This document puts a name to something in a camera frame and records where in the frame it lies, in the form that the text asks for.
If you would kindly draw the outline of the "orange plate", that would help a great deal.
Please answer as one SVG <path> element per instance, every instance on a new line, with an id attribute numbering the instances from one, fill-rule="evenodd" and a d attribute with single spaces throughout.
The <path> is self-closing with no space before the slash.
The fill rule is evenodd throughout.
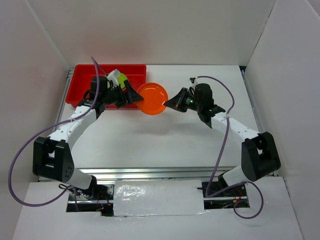
<path id="1" fill-rule="evenodd" d="M 169 97 L 165 88 L 160 84 L 147 82 L 138 88 L 137 93 L 143 97 L 143 100 L 137 102 L 136 105 L 144 114 L 155 116 L 166 109 L 164 103 L 169 100 Z"/>

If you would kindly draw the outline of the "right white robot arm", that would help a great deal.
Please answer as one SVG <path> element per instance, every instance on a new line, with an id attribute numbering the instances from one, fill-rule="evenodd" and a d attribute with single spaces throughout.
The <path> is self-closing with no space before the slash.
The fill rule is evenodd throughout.
<path id="1" fill-rule="evenodd" d="M 179 93 L 167 100 L 168 108 L 185 113 L 197 112 L 199 119 L 209 128 L 225 133 L 240 149 L 240 165 L 222 173 L 214 183 L 223 196 L 235 190 L 235 184 L 255 182 L 281 167 L 278 150 L 271 133 L 258 132 L 232 118 L 222 107 L 215 104 L 211 87 L 206 83 L 183 87 Z"/>

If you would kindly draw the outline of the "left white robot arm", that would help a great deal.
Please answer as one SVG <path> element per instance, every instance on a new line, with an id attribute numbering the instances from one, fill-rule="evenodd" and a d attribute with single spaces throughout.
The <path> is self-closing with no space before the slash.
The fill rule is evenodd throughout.
<path id="1" fill-rule="evenodd" d="M 39 136 L 34 141 L 33 174 L 71 185 L 88 200 L 97 197 L 100 187 L 96 177 L 75 167 L 72 148 L 108 105 L 122 108 L 143 99 L 128 80 L 119 85 L 108 76 L 93 77 L 90 89 L 84 93 L 67 122 L 60 123 L 59 128 L 49 136 Z"/>

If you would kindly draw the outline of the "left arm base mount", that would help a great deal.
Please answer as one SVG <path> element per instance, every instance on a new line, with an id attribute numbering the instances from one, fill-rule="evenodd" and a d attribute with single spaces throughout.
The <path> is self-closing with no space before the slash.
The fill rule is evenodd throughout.
<path id="1" fill-rule="evenodd" d="M 95 192 L 69 189 L 67 213 L 97 213 L 104 217 L 114 216 L 114 184 L 98 185 Z"/>

